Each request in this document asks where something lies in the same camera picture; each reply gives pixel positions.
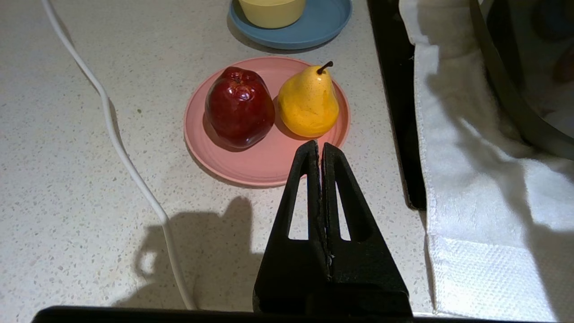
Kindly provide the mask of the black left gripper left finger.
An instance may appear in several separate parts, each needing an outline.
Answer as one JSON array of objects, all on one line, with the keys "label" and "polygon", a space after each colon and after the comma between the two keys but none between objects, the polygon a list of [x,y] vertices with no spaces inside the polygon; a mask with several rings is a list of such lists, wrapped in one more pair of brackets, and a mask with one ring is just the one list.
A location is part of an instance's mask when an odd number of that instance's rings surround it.
[{"label": "black left gripper left finger", "polygon": [[[308,141],[296,153],[253,288],[253,309],[268,314],[327,314],[328,296],[325,204],[318,144]],[[301,176],[307,177],[308,238],[289,231]]]}]

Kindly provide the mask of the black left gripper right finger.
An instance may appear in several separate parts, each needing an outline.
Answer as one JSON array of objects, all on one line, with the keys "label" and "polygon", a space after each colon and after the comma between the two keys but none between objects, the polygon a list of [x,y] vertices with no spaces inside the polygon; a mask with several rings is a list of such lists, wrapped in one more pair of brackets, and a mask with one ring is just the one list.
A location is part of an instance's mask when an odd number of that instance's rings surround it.
[{"label": "black left gripper right finger", "polygon": [[322,150],[329,280],[351,314],[412,315],[409,292],[344,153]]}]

